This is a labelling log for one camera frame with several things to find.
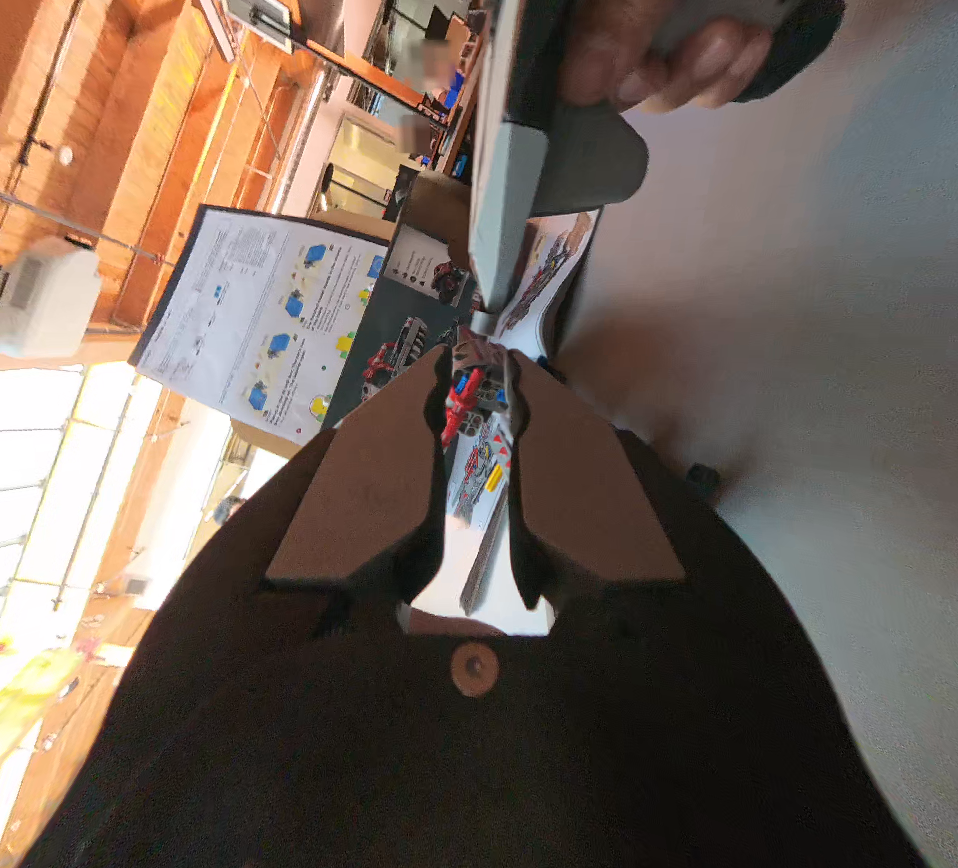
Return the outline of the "lego instruction booklet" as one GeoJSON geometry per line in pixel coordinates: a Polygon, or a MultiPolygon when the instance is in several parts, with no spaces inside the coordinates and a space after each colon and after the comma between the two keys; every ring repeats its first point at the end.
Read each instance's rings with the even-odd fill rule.
{"type": "MultiPolygon", "coordinates": [[[[598,209],[530,223],[531,249],[518,290],[487,335],[520,350],[561,382],[565,377],[551,360],[557,317],[601,213],[598,209]]],[[[460,441],[446,454],[448,547],[460,537],[474,544],[475,557],[459,599],[464,616],[474,618],[485,603],[499,550],[508,547],[512,450],[496,455],[485,441],[460,441]]]]}

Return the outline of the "dark lego set box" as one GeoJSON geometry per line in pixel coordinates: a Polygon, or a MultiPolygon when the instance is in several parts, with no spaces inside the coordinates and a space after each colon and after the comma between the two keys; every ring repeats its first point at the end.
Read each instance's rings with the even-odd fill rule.
{"type": "Polygon", "coordinates": [[[421,172],[395,231],[334,389],[322,428],[331,429],[470,322],[475,281],[468,234],[471,190],[421,172]]]}

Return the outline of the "white ceiling heater unit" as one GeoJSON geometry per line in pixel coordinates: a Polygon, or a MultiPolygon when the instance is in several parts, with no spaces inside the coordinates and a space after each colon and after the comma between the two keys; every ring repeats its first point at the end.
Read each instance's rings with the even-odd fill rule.
{"type": "Polygon", "coordinates": [[[1,296],[1,353],[13,359],[67,359],[83,340],[102,289],[97,253],[59,237],[22,251],[1,296]]]}

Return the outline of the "hanging rectangular light fixture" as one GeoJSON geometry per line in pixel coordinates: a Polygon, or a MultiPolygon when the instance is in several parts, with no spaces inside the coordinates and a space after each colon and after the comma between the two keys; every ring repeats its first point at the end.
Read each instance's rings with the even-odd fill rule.
{"type": "Polygon", "coordinates": [[[280,0],[221,0],[233,22],[252,31],[286,55],[293,52],[292,15],[280,0]]]}

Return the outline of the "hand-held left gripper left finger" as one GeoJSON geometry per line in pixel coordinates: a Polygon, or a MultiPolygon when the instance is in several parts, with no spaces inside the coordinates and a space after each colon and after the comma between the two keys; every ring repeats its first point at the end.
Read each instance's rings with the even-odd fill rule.
{"type": "Polygon", "coordinates": [[[448,389],[441,345],[342,419],[266,570],[270,587],[410,604],[428,586],[444,553],[448,389]]]}

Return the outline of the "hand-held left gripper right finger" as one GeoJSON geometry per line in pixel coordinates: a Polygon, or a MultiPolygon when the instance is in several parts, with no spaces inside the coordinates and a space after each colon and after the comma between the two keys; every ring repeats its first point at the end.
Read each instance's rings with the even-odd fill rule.
{"type": "Polygon", "coordinates": [[[511,351],[509,556],[529,610],[680,584],[685,568],[614,427],[532,359],[511,351]]]}

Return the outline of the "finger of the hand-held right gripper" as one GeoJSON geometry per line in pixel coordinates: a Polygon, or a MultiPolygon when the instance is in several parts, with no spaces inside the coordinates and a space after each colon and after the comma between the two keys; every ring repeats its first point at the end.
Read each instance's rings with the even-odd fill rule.
{"type": "Polygon", "coordinates": [[[543,130],[507,118],[525,0],[501,0],[488,35],[476,103],[469,255],[480,312],[509,302],[526,220],[548,149],[543,130]]]}

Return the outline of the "silver ventilation duct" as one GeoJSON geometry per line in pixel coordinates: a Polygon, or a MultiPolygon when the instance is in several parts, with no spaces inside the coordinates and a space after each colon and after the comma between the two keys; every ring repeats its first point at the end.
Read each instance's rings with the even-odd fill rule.
{"type": "Polygon", "coordinates": [[[271,191],[269,212],[274,215],[280,214],[283,210],[291,181],[303,156],[305,142],[313,125],[316,107],[323,102],[328,76],[328,69],[318,69],[294,108],[293,119],[288,128],[288,141],[282,152],[271,191]]]}

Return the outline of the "partly built lego truck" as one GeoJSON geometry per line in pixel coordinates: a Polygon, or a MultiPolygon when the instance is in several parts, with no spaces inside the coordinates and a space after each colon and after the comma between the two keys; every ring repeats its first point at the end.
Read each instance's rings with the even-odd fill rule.
{"type": "Polygon", "coordinates": [[[450,344],[444,451],[455,443],[485,441],[494,454],[510,453],[519,421],[516,389],[520,350],[459,325],[450,344]]]}

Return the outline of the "printed instruction sheet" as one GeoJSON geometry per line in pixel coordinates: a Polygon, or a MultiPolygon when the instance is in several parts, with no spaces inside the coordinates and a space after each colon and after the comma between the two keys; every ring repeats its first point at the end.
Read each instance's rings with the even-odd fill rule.
{"type": "Polygon", "coordinates": [[[202,204],[128,363],[280,444],[320,431],[394,226],[202,204]]]}

